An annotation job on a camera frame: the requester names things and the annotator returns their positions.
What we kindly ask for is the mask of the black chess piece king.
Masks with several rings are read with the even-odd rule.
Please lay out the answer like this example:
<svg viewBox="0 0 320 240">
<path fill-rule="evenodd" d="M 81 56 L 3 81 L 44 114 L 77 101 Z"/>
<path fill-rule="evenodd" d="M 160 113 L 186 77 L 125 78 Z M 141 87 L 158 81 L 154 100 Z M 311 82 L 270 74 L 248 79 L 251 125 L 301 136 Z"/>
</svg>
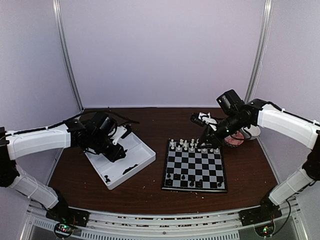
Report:
<svg viewBox="0 0 320 240">
<path fill-rule="evenodd" d="M 196 182 L 196 187 L 202 189 L 203 188 L 203 180 L 200 179 L 199 181 Z"/>
</svg>

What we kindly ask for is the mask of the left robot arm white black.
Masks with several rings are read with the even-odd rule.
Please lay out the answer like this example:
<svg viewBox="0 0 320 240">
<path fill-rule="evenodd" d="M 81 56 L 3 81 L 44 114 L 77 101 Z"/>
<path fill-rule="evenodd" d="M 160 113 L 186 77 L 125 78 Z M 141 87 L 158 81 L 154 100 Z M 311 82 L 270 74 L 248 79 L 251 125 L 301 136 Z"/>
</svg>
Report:
<svg viewBox="0 0 320 240">
<path fill-rule="evenodd" d="M 119 139 L 129 133 L 126 124 L 118 124 L 107 111 L 95 112 L 81 121 L 77 114 L 59 123 L 20 131 L 0 129 L 0 185 L 11 188 L 39 202 L 61 222 L 72 218 L 72 211 L 62 194 L 37 181 L 18 167 L 16 160 L 53 149 L 80 148 L 85 153 L 103 155 L 114 163 L 126 156 Z"/>
</svg>

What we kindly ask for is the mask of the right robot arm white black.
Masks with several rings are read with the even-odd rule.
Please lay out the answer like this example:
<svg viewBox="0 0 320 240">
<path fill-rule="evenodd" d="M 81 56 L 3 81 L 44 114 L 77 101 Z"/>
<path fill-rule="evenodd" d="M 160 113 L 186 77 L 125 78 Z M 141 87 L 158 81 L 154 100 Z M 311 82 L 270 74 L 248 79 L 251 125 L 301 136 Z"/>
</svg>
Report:
<svg viewBox="0 0 320 240">
<path fill-rule="evenodd" d="M 320 123 L 286 111 L 275 103 L 259 98 L 244 102 L 233 90 L 220 95 L 219 103 L 225 118 L 209 113 L 193 113 L 191 121 L 204 127 L 198 147 L 217 149 L 226 138 L 242 128 L 259 127 L 271 130 L 279 140 L 272 140 L 278 156 L 292 157 L 298 169 L 266 194 L 256 210 L 259 220 L 268 220 L 290 197 L 320 180 Z"/>
</svg>

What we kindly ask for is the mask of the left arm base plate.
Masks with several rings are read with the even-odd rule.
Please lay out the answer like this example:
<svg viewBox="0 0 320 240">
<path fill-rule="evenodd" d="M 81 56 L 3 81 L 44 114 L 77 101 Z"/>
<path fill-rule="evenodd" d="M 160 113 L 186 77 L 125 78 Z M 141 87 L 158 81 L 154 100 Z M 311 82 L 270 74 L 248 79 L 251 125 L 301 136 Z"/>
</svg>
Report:
<svg viewBox="0 0 320 240">
<path fill-rule="evenodd" d="M 90 213 L 85 210 L 79 210 L 68 207 L 63 211 L 55 209 L 45 209 L 46 217 L 51 220 L 66 224 L 70 227 L 86 227 Z"/>
</svg>

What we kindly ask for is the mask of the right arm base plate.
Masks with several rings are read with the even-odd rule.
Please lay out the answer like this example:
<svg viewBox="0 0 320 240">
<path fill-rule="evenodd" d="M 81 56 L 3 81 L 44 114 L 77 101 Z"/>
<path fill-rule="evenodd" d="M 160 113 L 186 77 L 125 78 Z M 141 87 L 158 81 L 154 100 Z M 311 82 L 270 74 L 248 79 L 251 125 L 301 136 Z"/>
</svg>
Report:
<svg viewBox="0 0 320 240">
<path fill-rule="evenodd" d="M 256 225 L 282 216 L 279 209 L 269 211 L 261 206 L 241 210 L 238 214 L 242 226 Z"/>
</svg>

